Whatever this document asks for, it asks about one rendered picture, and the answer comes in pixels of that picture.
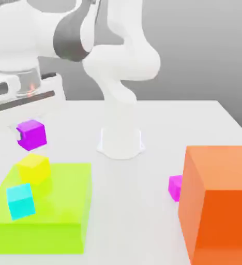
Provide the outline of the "small purple cube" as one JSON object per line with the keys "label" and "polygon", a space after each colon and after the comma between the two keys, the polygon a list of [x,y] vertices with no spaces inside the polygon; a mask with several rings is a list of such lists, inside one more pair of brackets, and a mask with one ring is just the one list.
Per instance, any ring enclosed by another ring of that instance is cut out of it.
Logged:
{"label": "small purple cube", "polygon": [[21,137],[18,144],[27,151],[47,144],[45,126],[37,120],[22,122],[16,129]]}

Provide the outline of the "large lime green box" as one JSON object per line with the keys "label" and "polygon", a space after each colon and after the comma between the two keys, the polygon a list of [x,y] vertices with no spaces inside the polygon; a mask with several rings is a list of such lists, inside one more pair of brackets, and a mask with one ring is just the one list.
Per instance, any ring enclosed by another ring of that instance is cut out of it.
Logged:
{"label": "large lime green box", "polygon": [[7,189],[21,185],[13,166],[0,185],[0,254],[81,254],[90,203],[90,163],[52,163],[51,176],[32,187],[36,214],[12,220]]}

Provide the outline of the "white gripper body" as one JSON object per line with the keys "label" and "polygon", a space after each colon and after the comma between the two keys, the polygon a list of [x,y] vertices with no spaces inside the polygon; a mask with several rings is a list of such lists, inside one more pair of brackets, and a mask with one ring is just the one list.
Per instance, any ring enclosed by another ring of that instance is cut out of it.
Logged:
{"label": "white gripper body", "polygon": [[17,98],[20,88],[18,76],[0,75],[0,129],[57,110],[66,102],[62,77],[57,73],[45,74],[37,90],[30,88],[29,94]]}

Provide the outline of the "small yellow cube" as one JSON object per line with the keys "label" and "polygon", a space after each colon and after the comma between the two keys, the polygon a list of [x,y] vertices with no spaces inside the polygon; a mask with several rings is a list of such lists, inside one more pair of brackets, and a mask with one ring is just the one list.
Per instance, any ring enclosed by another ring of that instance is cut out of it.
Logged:
{"label": "small yellow cube", "polygon": [[16,163],[19,177],[23,183],[39,185],[51,175],[49,159],[30,153]]}

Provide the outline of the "small cyan cube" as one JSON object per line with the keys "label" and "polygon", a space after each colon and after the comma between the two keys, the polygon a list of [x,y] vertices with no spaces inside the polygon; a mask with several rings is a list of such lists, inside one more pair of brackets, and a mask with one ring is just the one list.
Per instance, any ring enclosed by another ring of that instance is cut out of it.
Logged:
{"label": "small cyan cube", "polygon": [[30,184],[27,183],[7,188],[6,194],[12,220],[18,220],[36,214]]}

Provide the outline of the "large orange box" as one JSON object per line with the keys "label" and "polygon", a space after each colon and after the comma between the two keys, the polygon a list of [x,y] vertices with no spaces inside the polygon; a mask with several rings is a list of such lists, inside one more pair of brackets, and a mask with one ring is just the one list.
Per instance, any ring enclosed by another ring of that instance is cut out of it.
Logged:
{"label": "large orange box", "polygon": [[191,265],[242,265],[242,145],[187,147],[178,217]]}

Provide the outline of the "small magenta cube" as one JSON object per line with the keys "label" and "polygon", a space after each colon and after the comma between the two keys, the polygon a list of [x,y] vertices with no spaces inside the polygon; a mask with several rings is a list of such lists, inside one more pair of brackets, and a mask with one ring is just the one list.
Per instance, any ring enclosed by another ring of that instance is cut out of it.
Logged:
{"label": "small magenta cube", "polygon": [[179,202],[182,187],[182,175],[174,175],[169,177],[168,191],[175,202]]}

